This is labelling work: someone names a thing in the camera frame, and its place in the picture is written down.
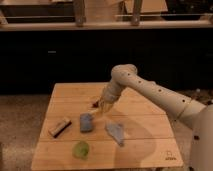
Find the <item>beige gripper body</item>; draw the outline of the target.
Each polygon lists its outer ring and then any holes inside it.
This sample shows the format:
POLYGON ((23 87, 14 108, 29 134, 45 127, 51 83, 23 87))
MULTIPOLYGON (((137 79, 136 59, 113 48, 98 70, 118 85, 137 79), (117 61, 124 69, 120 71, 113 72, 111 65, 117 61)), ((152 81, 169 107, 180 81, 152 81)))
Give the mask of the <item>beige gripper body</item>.
POLYGON ((121 96, 121 87, 108 84, 102 92, 101 99, 107 103, 115 103, 121 96))

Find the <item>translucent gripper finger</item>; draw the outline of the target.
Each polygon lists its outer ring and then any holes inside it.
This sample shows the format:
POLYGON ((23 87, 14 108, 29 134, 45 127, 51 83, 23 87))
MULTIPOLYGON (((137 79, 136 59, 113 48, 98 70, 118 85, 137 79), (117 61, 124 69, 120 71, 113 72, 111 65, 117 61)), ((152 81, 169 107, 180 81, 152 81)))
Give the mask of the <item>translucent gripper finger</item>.
POLYGON ((96 105, 95 114, 96 115, 103 115, 103 114, 109 112, 112 107, 113 107, 113 105, 111 103, 105 103, 105 102, 98 103, 96 105))
POLYGON ((100 102, 101 102, 101 98, 100 97, 94 98, 93 101, 92 101, 91 107, 92 108, 98 108, 100 106, 100 102))

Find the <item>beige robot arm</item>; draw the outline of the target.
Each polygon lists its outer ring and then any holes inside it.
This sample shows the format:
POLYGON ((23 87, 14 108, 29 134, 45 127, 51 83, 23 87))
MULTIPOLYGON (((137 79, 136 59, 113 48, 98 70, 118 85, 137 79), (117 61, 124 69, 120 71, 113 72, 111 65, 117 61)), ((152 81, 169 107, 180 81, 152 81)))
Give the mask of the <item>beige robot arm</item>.
POLYGON ((204 105, 191 97, 145 80, 138 75, 135 65, 121 64, 112 68, 111 79, 103 88, 97 111, 108 112, 126 88, 141 94, 193 131, 190 171, 213 171, 213 104, 204 105))

